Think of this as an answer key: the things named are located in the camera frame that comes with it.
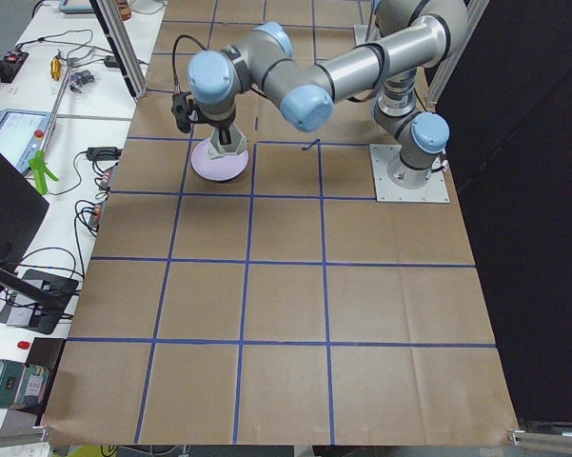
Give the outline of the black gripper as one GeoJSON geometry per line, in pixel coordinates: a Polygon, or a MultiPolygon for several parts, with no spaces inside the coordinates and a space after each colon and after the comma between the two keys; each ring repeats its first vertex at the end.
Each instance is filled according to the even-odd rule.
{"type": "Polygon", "coordinates": [[[226,105],[198,105],[198,120],[216,128],[218,140],[221,145],[232,143],[230,127],[236,117],[236,104],[234,102],[226,105]]]}

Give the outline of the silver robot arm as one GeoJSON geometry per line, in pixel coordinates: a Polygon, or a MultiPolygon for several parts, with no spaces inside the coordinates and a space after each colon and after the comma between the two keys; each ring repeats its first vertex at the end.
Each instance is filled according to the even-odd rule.
{"type": "Polygon", "coordinates": [[[375,122],[401,145],[387,166],[390,180],[404,189],[423,187],[449,127],[440,115],[417,109],[416,71],[441,63],[463,45],[467,9],[462,1],[377,1],[373,9],[376,40],[307,68],[294,61],[290,39],[276,22],[222,50],[196,53],[187,66],[190,92],[174,96],[172,106],[180,130],[193,122],[213,128],[193,150],[194,171],[226,182],[245,170],[247,139],[235,124],[235,98],[253,87],[303,132],[324,125],[336,103],[369,90],[375,122]]]}

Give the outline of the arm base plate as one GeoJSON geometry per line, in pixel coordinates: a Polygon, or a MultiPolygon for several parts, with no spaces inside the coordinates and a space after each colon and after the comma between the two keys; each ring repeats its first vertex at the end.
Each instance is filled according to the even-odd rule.
{"type": "Polygon", "coordinates": [[[438,156],[429,169],[415,170],[401,160],[401,146],[370,144],[376,201],[395,204],[448,204],[444,167],[438,156]]]}

